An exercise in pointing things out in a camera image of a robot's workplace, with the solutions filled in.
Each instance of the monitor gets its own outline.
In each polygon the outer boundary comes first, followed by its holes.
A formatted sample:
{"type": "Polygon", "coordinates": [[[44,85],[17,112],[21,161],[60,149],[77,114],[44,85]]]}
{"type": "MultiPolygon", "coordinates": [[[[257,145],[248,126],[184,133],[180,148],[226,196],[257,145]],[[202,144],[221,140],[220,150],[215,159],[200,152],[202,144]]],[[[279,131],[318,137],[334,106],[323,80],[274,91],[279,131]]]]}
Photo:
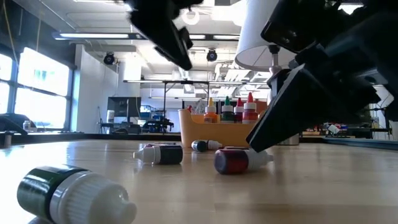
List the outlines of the monitor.
{"type": "Polygon", "coordinates": [[[141,97],[108,97],[108,110],[113,110],[115,117],[139,117],[140,108],[141,97]]]}

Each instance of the white lampshade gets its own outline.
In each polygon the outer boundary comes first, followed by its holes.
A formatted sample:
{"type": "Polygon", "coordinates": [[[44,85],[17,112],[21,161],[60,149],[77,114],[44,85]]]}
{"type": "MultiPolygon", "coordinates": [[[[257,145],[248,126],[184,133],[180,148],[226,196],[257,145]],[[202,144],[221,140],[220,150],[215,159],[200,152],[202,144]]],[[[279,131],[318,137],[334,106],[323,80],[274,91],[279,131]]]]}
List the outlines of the white lampshade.
{"type": "MultiPolygon", "coordinates": [[[[261,32],[278,0],[247,0],[247,14],[241,29],[238,50],[235,62],[246,69],[268,72],[271,66],[271,53],[268,50],[270,43],[261,38],[261,32]]],[[[281,49],[279,65],[286,66],[295,54],[281,49]]]]}

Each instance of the bottle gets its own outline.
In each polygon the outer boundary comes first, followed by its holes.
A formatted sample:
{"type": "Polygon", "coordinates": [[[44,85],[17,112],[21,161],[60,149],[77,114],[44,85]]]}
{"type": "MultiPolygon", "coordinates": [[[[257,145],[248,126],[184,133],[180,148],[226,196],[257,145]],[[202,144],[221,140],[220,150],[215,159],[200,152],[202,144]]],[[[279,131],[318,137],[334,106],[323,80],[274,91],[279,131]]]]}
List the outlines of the bottle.
{"type": "Polygon", "coordinates": [[[133,158],[140,159],[145,164],[175,165],[182,162],[183,150],[181,146],[146,145],[133,154],[133,158]]]}
{"type": "Polygon", "coordinates": [[[30,121],[24,121],[24,124],[22,125],[25,131],[30,131],[30,121]]]}
{"type": "Polygon", "coordinates": [[[221,107],[221,123],[233,124],[235,122],[234,108],[229,102],[229,97],[225,98],[224,106],[221,107]]]}
{"type": "Polygon", "coordinates": [[[205,111],[205,123],[217,123],[216,107],[214,106],[212,97],[210,97],[209,104],[205,108],[205,111]]]}
{"type": "Polygon", "coordinates": [[[273,161],[273,157],[264,150],[219,149],[216,151],[214,167],[220,174],[242,174],[248,170],[258,170],[273,161]]]}
{"type": "Polygon", "coordinates": [[[257,104],[253,103],[253,96],[249,93],[248,101],[244,104],[244,112],[243,112],[243,124],[252,124],[255,123],[259,117],[256,112],[257,104]]]}
{"type": "Polygon", "coordinates": [[[192,142],[191,147],[196,152],[206,152],[207,150],[217,150],[223,147],[223,145],[218,141],[196,140],[192,142]]]}
{"type": "Polygon", "coordinates": [[[243,119],[243,102],[242,99],[239,97],[238,102],[236,103],[236,106],[234,108],[234,114],[235,114],[235,123],[241,124],[242,119],[243,119]]]}
{"type": "Polygon", "coordinates": [[[121,185],[68,165],[36,167],[20,182],[19,205],[51,223],[127,224],[137,207],[121,185]]]}

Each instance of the orange basket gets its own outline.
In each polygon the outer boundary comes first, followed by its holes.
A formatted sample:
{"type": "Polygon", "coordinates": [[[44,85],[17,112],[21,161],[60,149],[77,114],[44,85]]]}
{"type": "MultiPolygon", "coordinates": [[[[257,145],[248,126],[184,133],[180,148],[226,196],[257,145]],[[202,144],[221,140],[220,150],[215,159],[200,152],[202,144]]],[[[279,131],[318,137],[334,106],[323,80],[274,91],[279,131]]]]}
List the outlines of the orange basket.
{"type": "Polygon", "coordinates": [[[223,146],[249,147],[246,137],[255,124],[205,124],[202,114],[191,114],[189,110],[179,110],[181,141],[183,147],[191,147],[195,140],[214,140],[223,146]]]}

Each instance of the wooden table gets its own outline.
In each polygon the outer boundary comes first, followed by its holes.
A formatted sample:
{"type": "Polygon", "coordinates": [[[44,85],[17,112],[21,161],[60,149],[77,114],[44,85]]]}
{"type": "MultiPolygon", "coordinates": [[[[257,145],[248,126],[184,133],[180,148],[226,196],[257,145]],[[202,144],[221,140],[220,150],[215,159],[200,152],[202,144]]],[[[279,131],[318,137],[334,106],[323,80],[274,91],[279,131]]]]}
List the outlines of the wooden table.
{"type": "Polygon", "coordinates": [[[273,147],[259,172],[223,176],[213,154],[186,150],[180,166],[144,166],[132,158],[137,141],[31,144],[0,150],[0,223],[34,216],[16,200],[35,166],[67,163],[119,182],[137,204],[134,223],[398,223],[398,153],[301,144],[273,147]]]}

